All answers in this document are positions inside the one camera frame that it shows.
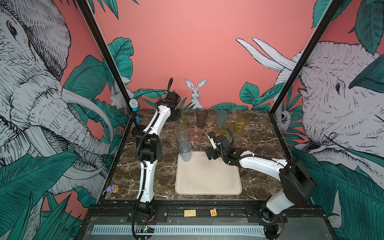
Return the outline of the light green tall glass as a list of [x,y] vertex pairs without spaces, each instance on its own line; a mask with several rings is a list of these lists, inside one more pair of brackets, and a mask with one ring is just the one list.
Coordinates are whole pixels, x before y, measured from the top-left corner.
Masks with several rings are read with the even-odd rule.
[[181,111],[181,117],[177,120],[177,123],[184,126],[188,124],[188,118],[184,111]]

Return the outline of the blue tall plastic glass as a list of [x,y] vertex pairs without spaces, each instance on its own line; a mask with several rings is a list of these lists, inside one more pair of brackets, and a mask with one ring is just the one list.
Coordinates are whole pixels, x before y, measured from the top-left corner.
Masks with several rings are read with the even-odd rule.
[[192,158],[193,144],[188,140],[183,140],[178,145],[179,154],[183,161],[188,162]]

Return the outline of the beige plastic tray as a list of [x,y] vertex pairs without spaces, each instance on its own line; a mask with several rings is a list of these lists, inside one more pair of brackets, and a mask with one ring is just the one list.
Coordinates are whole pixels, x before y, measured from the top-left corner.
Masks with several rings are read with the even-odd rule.
[[240,195],[238,167],[229,166],[221,158],[209,160],[205,152],[192,152],[184,161],[178,156],[176,193],[179,195]]

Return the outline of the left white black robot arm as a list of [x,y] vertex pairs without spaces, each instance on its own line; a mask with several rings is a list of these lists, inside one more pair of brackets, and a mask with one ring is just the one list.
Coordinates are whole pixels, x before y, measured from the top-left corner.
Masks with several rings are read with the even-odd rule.
[[136,210],[149,217],[154,214],[155,169],[163,155],[160,133],[166,122],[173,122],[181,117],[181,110],[177,108],[179,102],[180,96],[176,92],[168,92],[164,99],[155,103],[156,113],[150,123],[133,129],[137,148],[135,159],[141,165]]

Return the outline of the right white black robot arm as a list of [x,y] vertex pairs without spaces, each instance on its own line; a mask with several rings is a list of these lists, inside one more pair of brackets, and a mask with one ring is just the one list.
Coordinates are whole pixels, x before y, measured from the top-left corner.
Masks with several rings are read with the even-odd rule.
[[234,148],[226,136],[208,134],[212,146],[205,150],[209,160],[221,158],[228,166],[250,169],[268,175],[282,185],[282,190],[269,197],[260,209],[260,216],[271,222],[274,217],[293,206],[311,204],[317,183],[307,167],[297,158],[267,158],[246,149]]

